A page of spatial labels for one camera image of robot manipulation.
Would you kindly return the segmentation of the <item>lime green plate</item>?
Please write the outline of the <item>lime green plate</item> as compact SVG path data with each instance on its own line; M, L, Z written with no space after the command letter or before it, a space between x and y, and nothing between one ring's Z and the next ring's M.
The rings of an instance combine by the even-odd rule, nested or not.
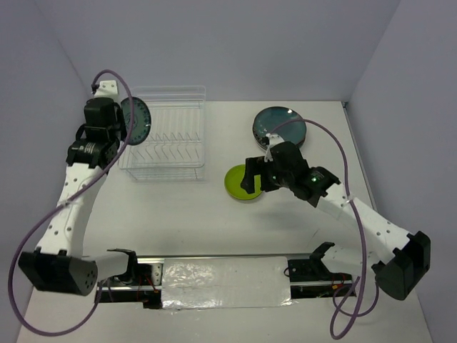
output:
M230 168L224 177L224 186L227 193L234 199L240 201L251 201L261 196L261 177L254 177L255 191L252 194L247 193L242 187L241 182L245 174L245 165L239 164Z

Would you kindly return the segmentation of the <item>blue white floral plate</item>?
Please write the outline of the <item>blue white floral plate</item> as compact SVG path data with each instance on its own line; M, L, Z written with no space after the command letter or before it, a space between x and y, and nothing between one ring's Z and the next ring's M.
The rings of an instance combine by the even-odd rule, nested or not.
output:
M306 140L306 136L305 135L298 135L298 136L294 136L294 135L291 135L291 134L282 134L281 137L285 140L285 141L290 141L292 143L294 143L298 148L301 148ZM256 141L256 143L264 150L266 151L267 150L267 147L268 147L268 139L266 136L259 136L257 134L254 135L254 139Z

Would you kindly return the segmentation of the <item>dark green plate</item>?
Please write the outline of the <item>dark green plate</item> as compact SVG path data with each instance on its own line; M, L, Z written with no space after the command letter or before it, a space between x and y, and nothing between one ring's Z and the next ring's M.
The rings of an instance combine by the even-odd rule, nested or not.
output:
M307 133L306 123L302 116L293 109L283 106L271 106L261 110L254 118L253 136L265 136L267 133L291 134L294 136Z
M143 143L149 136L152 119L151 112L147 107L146 103L138 97L133 96L134 105L134 123L131 131L131 138L128 144L130 146L136 146ZM121 108L124 114L124 121L126 129L130 127L131 121L131 107L128 98L121 101Z

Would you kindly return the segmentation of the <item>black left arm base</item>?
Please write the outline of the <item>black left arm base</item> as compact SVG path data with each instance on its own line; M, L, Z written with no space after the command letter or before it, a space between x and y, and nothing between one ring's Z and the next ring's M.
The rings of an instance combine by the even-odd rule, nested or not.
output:
M163 257L138 257L132 272L103 282L100 304L138 304L143 309L162 309Z

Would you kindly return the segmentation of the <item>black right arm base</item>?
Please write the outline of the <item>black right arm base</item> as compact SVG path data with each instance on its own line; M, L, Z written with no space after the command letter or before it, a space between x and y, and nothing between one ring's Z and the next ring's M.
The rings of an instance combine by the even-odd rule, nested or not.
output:
M353 284L350 274L332 273L315 259L289 259L283 274L289 279L292 299L342 297Z

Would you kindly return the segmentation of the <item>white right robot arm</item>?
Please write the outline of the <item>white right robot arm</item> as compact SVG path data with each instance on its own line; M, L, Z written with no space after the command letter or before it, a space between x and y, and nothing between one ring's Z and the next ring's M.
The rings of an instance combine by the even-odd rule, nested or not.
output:
M376 283L388 296L404 300L429 271L431 240L426 234L412 234L350 196L329 170L309 166L295 144L277 139L266 156L247 158L241 188L249 194L255 177L264 192L287 188L348 228L362 228L377 257L369 262Z

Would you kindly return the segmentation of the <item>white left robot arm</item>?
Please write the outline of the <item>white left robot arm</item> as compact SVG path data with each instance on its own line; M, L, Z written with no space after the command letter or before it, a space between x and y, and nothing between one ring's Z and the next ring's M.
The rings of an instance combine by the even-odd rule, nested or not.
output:
M68 148L57 213L34 251L19 257L19 268L37 290L86 296L111 276L125 285L138 280L140 267L130 261L134 254L129 250L112 249L97 257L83 254L96 197L133 133L134 120L124 117L133 108L130 98L120 104L109 97L87 101L85 122Z

